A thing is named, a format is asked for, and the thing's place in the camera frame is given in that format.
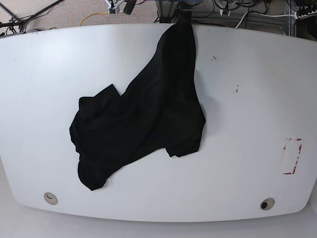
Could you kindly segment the black T-shirt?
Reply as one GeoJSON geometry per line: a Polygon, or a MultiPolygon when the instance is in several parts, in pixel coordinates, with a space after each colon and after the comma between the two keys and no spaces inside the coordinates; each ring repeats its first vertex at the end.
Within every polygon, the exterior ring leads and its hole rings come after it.
{"type": "Polygon", "coordinates": [[[170,157],[199,150],[206,119],[194,83],[195,62],[191,13],[185,12],[124,93],[110,85],[79,99],[69,132],[79,154],[78,177],[89,190],[158,149],[170,157]]]}

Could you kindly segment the red tape rectangle marking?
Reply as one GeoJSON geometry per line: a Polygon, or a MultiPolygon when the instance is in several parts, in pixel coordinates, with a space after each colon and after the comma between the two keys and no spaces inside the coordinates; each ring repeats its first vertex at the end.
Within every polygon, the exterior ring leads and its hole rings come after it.
{"type": "Polygon", "coordinates": [[[284,175],[295,173],[299,156],[302,149],[303,140],[301,138],[287,138],[281,155],[281,172],[284,175]]]}

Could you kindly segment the black tripod stand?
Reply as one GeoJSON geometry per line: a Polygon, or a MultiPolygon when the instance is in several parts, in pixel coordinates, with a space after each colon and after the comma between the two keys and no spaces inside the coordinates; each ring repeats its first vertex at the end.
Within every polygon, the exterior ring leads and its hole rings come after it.
{"type": "Polygon", "coordinates": [[[33,13],[31,15],[27,15],[24,17],[17,17],[11,10],[9,10],[4,4],[0,4],[1,10],[7,13],[10,16],[10,20],[6,23],[0,22],[0,28],[6,28],[7,30],[11,31],[13,34],[17,33],[25,33],[27,25],[42,16],[48,14],[55,6],[59,5],[60,3],[64,2],[64,0],[57,0],[50,5],[44,7],[43,9],[33,13]]]}

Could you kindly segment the white power strip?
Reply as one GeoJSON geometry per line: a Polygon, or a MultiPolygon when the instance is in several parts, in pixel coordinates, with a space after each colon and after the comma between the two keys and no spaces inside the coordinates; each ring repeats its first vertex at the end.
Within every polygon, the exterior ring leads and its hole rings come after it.
{"type": "Polygon", "coordinates": [[[305,9],[298,10],[294,16],[296,19],[306,19],[316,15],[317,15],[316,10],[305,8],[305,9]]]}

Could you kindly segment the aluminium frame post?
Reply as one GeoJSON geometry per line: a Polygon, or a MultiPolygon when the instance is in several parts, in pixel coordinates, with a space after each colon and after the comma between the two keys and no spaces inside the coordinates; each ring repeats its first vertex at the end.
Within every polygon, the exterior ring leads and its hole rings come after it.
{"type": "Polygon", "coordinates": [[[175,10],[178,6],[178,0],[156,0],[159,23],[172,23],[175,18],[175,10]]]}

